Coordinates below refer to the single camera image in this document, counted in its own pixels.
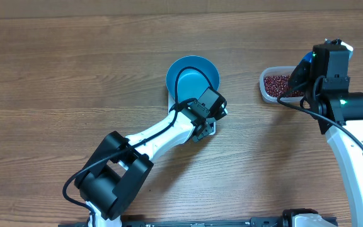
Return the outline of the teal blue bowl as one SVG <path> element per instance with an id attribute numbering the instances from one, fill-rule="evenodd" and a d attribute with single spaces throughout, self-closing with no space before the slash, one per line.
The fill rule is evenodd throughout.
<path id="1" fill-rule="evenodd" d="M 185 56 L 175 61 L 166 74 L 166 87 L 173 99 L 175 99 L 176 77 L 185 67 L 193 69 L 184 70 L 178 78 L 179 102 L 188 98 L 198 99 L 210 85 L 216 91 L 219 89 L 219 71 L 211 61 L 197 55 Z"/>

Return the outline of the blue plastic measuring scoop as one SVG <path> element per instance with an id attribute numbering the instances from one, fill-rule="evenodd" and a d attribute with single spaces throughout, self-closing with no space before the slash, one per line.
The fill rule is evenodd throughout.
<path id="1" fill-rule="evenodd" d="M 304 63 L 304 64 L 311 64 L 313 60 L 313 52 L 308 52 L 299 62 L 300 64 Z"/>

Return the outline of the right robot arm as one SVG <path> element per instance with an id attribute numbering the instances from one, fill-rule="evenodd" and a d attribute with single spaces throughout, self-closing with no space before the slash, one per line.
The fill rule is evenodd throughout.
<path id="1" fill-rule="evenodd" d="M 289 86 L 304 93 L 297 110 L 318 121 L 337 160 L 350 206 L 353 226 L 363 226 L 363 93 L 349 90 L 349 61 L 353 48 L 325 40 L 292 72 Z"/>

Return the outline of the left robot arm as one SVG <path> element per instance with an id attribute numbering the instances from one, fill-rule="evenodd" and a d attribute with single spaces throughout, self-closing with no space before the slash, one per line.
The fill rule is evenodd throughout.
<path id="1" fill-rule="evenodd" d="M 68 181 L 79 190 L 79 206 L 89 211 L 88 226 L 120 226 L 120 216 L 140 191 L 154 160 L 175 146 L 195 142 L 214 132 L 227 115 L 226 101 L 189 98 L 176 103 L 150 128 L 123 137 L 109 133 L 84 167 Z"/>

